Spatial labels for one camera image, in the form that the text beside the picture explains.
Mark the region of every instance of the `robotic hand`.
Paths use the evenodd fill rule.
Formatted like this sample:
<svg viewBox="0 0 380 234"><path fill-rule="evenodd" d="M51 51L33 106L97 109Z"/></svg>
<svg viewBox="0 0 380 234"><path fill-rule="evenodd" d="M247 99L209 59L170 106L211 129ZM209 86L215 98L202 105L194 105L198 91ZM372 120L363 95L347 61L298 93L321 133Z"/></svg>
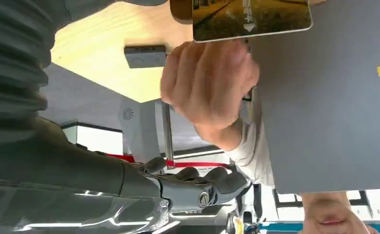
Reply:
<svg viewBox="0 0 380 234"><path fill-rule="evenodd" d="M161 157L145 164L133 164L142 176L159 186L161 197L170 202L171 213L200 210L228 202L247 185L242 174L237 171L228 174L223 167L214 168L204 177L200 177L194 167L184 168L177 174L155 174L165 166L166 161Z"/></svg>

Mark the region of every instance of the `gray device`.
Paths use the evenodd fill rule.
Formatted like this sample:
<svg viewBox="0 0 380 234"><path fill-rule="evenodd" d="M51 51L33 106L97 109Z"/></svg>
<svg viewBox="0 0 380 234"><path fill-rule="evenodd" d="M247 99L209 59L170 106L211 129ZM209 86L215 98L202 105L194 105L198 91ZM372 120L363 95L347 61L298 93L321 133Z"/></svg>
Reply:
<svg viewBox="0 0 380 234"><path fill-rule="evenodd" d="M125 47L124 54L130 68L163 67L166 65L166 47L132 46Z"/></svg>
<svg viewBox="0 0 380 234"><path fill-rule="evenodd" d="M252 43L276 188L380 189L380 1L312 12L311 30Z"/></svg>

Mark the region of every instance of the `robotic arm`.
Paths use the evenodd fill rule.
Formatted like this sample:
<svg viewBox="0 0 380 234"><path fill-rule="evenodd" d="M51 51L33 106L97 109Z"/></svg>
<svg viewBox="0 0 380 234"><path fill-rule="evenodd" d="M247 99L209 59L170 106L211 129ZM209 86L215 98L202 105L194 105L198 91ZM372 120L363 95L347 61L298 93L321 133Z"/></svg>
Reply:
<svg viewBox="0 0 380 234"><path fill-rule="evenodd" d="M47 106L39 88L48 83L42 68L55 32L112 2L0 0L0 233L151 231L168 212L229 201L246 184L220 168L205 177L194 168L154 175L153 162L131 165L77 147L37 115Z"/></svg>

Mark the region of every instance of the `reflective surface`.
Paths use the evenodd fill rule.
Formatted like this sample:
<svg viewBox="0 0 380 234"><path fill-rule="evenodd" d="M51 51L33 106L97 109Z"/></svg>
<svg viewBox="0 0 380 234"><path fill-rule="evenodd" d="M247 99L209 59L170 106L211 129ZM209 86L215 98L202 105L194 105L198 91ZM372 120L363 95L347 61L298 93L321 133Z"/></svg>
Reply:
<svg viewBox="0 0 380 234"><path fill-rule="evenodd" d="M168 202L160 198L74 193L39 185L0 185L0 234L134 234L168 222Z"/></svg>

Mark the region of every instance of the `white sleeve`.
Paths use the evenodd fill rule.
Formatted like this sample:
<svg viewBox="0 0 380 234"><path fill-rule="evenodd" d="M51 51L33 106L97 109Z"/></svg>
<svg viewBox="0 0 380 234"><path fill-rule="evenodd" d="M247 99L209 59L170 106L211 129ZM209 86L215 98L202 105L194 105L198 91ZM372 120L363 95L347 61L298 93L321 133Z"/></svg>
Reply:
<svg viewBox="0 0 380 234"><path fill-rule="evenodd" d="M274 187L269 149L262 121L260 126L256 126L255 123L243 123L242 140L239 146L226 153L253 183Z"/></svg>

